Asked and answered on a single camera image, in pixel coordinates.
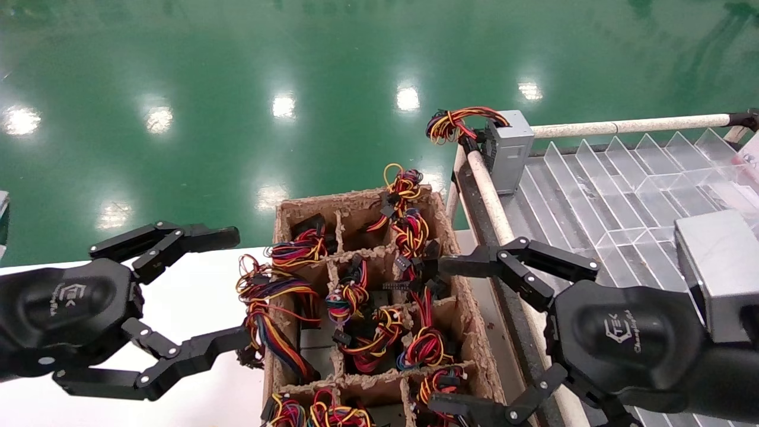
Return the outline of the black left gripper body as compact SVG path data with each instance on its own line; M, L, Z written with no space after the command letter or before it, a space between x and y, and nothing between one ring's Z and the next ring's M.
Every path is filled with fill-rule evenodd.
M2 275L2 379L105 362L129 343L122 324L143 304L135 274L114 260Z

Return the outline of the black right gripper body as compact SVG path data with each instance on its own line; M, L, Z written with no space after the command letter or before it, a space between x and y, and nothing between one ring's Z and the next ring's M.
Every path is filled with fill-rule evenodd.
M688 382L707 346L685 292L615 288L583 279L548 309L548 354L590 406L618 400L662 413L686 410Z

